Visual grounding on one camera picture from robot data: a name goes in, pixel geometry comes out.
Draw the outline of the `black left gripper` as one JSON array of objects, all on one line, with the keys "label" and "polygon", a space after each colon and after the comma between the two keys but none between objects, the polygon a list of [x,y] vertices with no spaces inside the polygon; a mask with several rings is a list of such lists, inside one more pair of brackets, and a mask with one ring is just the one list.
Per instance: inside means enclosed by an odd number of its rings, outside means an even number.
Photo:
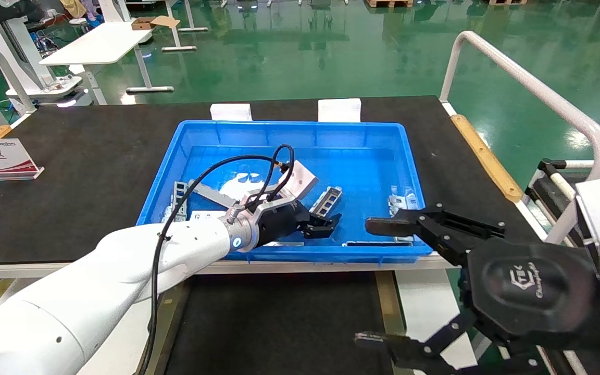
[{"label": "black left gripper", "polygon": [[259,237],[256,246],[269,244],[291,235],[306,222],[309,227],[303,230],[305,239],[330,238],[341,218],[342,214],[331,217],[314,214],[309,212],[302,203],[295,201],[262,214],[258,221]]}]

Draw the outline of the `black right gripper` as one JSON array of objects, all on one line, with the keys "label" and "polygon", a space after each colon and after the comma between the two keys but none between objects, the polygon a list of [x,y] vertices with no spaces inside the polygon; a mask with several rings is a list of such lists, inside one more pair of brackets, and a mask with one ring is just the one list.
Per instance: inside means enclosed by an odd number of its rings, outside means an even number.
[{"label": "black right gripper", "polygon": [[406,335],[358,332],[357,346],[390,356],[397,368],[426,374],[486,374],[474,365],[455,368],[441,354],[476,327],[497,339],[567,335],[590,317],[598,280],[588,251],[556,244],[484,242],[470,251],[449,231],[480,240],[504,238],[505,224],[493,224],[444,207],[398,209],[392,217],[369,217],[365,230],[376,236],[417,236],[453,266],[465,266],[465,306],[425,342]]}]

